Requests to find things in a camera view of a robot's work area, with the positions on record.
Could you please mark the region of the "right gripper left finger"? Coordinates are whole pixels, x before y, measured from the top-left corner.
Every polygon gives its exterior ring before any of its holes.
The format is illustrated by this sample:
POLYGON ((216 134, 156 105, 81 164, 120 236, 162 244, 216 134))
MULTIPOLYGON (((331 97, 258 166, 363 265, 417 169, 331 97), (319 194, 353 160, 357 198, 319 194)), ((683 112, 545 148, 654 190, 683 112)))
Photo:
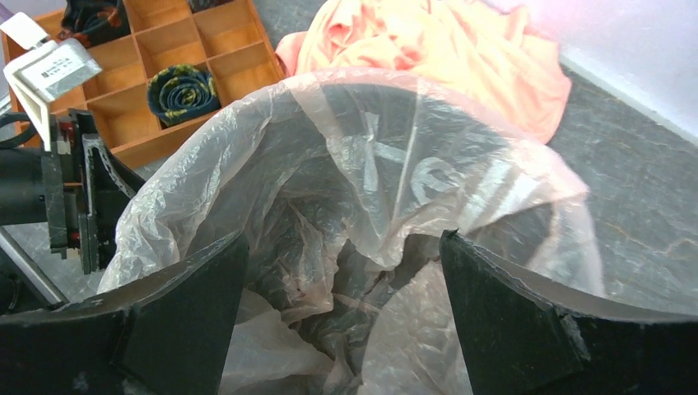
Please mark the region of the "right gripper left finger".
POLYGON ((2 393, 217 393, 248 262, 230 234, 82 302, 3 316, 2 393))

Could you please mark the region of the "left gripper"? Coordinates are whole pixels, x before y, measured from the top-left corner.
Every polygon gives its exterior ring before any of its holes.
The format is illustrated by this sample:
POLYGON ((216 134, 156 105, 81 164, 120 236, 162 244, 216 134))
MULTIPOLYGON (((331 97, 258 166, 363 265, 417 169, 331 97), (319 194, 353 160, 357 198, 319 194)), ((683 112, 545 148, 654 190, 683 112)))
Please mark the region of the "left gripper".
POLYGON ((115 228, 144 179, 112 155, 92 114, 70 109, 49 118, 49 148, 41 156, 49 247, 76 252, 84 273, 106 266, 115 253, 115 228))

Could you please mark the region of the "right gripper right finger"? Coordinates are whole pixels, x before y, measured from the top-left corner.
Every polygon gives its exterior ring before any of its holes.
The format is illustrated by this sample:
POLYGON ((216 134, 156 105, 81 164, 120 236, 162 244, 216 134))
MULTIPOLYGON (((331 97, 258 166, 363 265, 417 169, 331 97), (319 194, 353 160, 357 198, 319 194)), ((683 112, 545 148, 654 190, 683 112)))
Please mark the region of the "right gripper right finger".
POLYGON ((475 394, 694 394, 697 318, 618 303, 440 237, 475 394))

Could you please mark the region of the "pink plastic trash bag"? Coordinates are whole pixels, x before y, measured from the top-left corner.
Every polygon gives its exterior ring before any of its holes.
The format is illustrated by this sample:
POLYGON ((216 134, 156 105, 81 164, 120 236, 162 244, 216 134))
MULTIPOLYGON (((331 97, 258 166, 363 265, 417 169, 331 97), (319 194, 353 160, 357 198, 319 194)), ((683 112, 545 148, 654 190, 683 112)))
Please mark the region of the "pink plastic trash bag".
POLYGON ((588 187, 502 115, 406 72, 337 68, 205 122, 116 228, 99 292, 229 233, 250 245, 222 394, 468 394, 438 238, 602 296, 588 187))

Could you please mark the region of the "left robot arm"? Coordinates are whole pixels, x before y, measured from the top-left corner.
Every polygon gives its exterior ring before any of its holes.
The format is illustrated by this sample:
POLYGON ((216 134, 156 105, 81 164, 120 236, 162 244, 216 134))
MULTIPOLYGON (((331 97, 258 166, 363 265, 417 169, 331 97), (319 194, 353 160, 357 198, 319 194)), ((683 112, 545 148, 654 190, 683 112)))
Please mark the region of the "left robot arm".
POLYGON ((1 142, 1 226, 45 223, 50 252, 77 251, 89 275, 109 265, 117 222, 145 181, 111 153, 91 112, 48 125, 47 148, 26 146, 34 124, 1 142))

